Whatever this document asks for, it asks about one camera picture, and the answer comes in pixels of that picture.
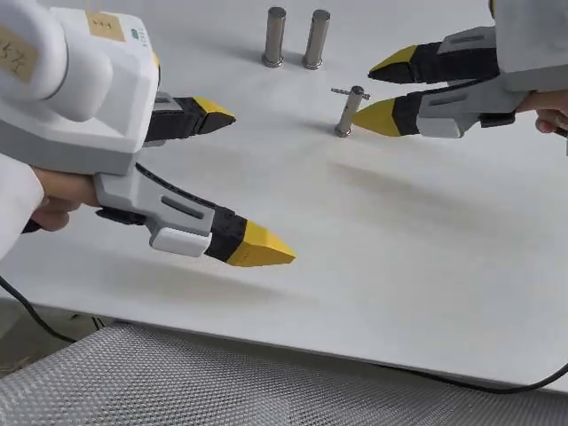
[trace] tape label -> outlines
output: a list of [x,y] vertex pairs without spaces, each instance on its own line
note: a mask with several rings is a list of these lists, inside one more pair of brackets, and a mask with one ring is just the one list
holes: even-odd
[[0,24],[0,68],[23,83],[29,83],[36,70],[37,48]]
[[124,32],[117,16],[103,12],[85,12],[92,36],[124,42]]

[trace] white sleeve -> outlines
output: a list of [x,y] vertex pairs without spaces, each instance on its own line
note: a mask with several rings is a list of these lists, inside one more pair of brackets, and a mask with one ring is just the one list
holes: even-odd
[[0,154],[0,260],[12,249],[42,199],[42,184],[32,168]]

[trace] gray plastic part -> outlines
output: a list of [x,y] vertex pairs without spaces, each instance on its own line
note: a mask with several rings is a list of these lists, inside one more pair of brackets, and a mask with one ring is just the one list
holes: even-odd
[[[466,49],[496,48],[495,27],[477,27],[449,35],[438,53]],[[507,114],[515,111],[529,91],[511,91],[510,75],[460,87],[465,81],[448,84],[450,91],[422,97],[416,126],[431,138],[461,138],[481,114]]]
[[0,153],[41,169],[84,175],[123,175],[136,161],[136,154],[40,138],[1,120]]
[[477,27],[449,35],[442,41],[438,53],[466,49],[495,49],[496,45],[495,27]]
[[506,76],[422,97],[416,125],[431,138],[461,138],[481,114],[514,112],[528,92],[505,90]]
[[98,174],[94,181],[101,206],[147,217],[151,244],[162,228],[204,237],[210,234],[215,210],[158,185],[136,168],[126,176]]
[[165,91],[158,91],[154,100],[153,111],[183,111],[176,100]]
[[158,146],[166,145],[166,142],[168,142],[168,141],[167,140],[149,140],[149,141],[144,143],[143,147],[144,148],[156,148]]
[[568,65],[505,74],[509,91],[565,91],[568,87]]

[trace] white plastic casing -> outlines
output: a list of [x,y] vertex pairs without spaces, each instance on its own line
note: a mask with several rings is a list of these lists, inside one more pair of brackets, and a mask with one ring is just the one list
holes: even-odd
[[[27,36],[28,32],[34,34],[35,31],[38,37],[51,40],[38,42],[40,56],[41,49],[53,51],[57,43],[55,51],[59,51],[61,33],[65,34],[65,49],[68,48],[70,56],[66,60],[64,55],[59,55],[58,63],[65,68],[68,65],[67,76],[60,92],[51,99],[42,102],[0,99],[0,120],[47,140],[121,154],[137,153],[146,138],[158,88],[158,67],[144,23],[130,15],[107,14],[116,20],[114,27],[118,25],[122,33],[122,40],[115,40],[92,34],[86,11],[51,8],[47,12],[34,0],[22,1],[25,6],[21,7],[35,8],[33,12],[27,11],[30,16],[42,19],[43,24],[35,21],[34,25],[44,28],[20,33]],[[3,2],[20,0],[0,0],[0,4]],[[14,19],[0,13],[0,24],[6,26],[11,20]],[[42,81],[50,80],[49,75],[58,75],[56,70],[45,71],[47,67],[38,67],[33,78]],[[51,80],[50,84],[38,85],[41,90],[28,89],[28,92],[35,93],[35,99],[49,94],[58,77]],[[91,119],[82,122],[93,114]]]
[[189,257],[199,257],[209,248],[212,234],[203,237],[178,229],[162,228],[150,241],[153,249]]
[[[16,60],[24,55],[26,65],[22,69],[34,68],[29,81],[0,68],[0,97],[25,100],[50,97],[67,71],[67,44],[61,24],[34,0],[0,0],[0,25],[4,27],[0,28],[2,58]],[[21,40],[9,36],[6,30]]]
[[499,66],[504,73],[568,63],[566,0],[497,0],[494,7]]

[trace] metal cylinder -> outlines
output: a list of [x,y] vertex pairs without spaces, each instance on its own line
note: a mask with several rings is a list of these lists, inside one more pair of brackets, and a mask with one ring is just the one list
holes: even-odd
[[365,91],[361,86],[351,87],[351,92],[347,101],[345,102],[345,108],[343,109],[343,114],[339,123],[335,126],[335,134],[340,138],[347,138],[351,133],[351,123],[353,120],[353,115],[359,109],[361,105],[361,100],[365,95]]
[[329,27],[330,19],[331,15],[329,12],[321,9],[318,9],[312,15],[308,45],[302,60],[304,67],[307,69],[318,69],[321,67],[321,54],[323,53],[323,46],[326,42],[327,28]]
[[263,63],[270,68],[282,65],[282,41],[284,40],[284,24],[286,11],[281,7],[271,7],[268,10],[266,24],[266,45],[263,53]]

